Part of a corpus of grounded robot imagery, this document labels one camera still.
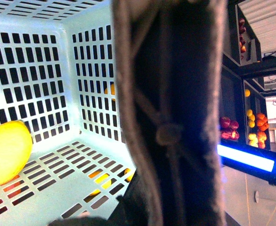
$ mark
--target yellow fruit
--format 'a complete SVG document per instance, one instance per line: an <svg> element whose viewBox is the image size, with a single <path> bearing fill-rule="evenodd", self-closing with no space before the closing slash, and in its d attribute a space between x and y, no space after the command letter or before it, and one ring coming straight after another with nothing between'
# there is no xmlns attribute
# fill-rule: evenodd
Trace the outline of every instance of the yellow fruit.
<svg viewBox="0 0 276 226"><path fill-rule="evenodd" d="M250 117L251 115L253 115L253 111L251 109L249 109L247 112L246 112L246 115L248 117Z"/></svg>
<svg viewBox="0 0 276 226"><path fill-rule="evenodd" d="M253 128L255 126L255 122L252 120L249 120L248 125L250 128Z"/></svg>
<svg viewBox="0 0 276 226"><path fill-rule="evenodd" d="M129 173L130 171L131 171L131 170L130 170L129 168L126 168L125 171L124 171L124 174L127 174L127 173ZM126 178L126 180L130 182L130 181L133 179L133 176L134 176L134 173L131 173L131 174Z"/></svg>
<svg viewBox="0 0 276 226"><path fill-rule="evenodd" d="M259 145L256 142L254 142L254 140L249 141L249 145L253 147L259 147Z"/></svg>
<svg viewBox="0 0 276 226"><path fill-rule="evenodd" d="M105 94L108 94L108 88L105 89ZM114 83L111 84L111 95L115 95L115 86Z"/></svg>
<svg viewBox="0 0 276 226"><path fill-rule="evenodd" d="M249 97L250 96L250 90L245 89L245 97Z"/></svg>
<svg viewBox="0 0 276 226"><path fill-rule="evenodd" d="M0 125L0 185L14 178L27 163L32 139L22 121Z"/></svg>
<svg viewBox="0 0 276 226"><path fill-rule="evenodd" d="M248 135L248 139L249 140L254 140L256 138L256 134L255 133L250 133L249 135Z"/></svg>
<svg viewBox="0 0 276 226"><path fill-rule="evenodd" d="M91 173L91 174L89 175L89 178L93 178L93 177L97 176L99 173L100 173L100 171L95 171L95 172L93 172L93 173ZM102 175L101 177L97 178L97 179L95 180L95 183L96 183L96 184L100 184L101 182L103 182L103 181L104 181L105 179L107 179L108 177L109 177L109 175L108 175L107 173L105 173L105 174ZM112 184L111 180L108 180L107 182L105 182L105 183L102 185L102 187L103 187L104 189L107 189L109 186L111 186L111 184ZM96 189L96 190L94 190L89 196L96 195L96 194L99 194L99 193L100 193L100 190L99 190L99 189Z"/></svg>
<svg viewBox="0 0 276 226"><path fill-rule="evenodd" d="M257 137L254 138L252 141L253 141L254 143L256 143L256 144L259 142L259 140L257 139Z"/></svg>
<svg viewBox="0 0 276 226"><path fill-rule="evenodd" d="M249 117L249 119L252 120L252 121L255 121L255 115L252 114L252 115Z"/></svg>

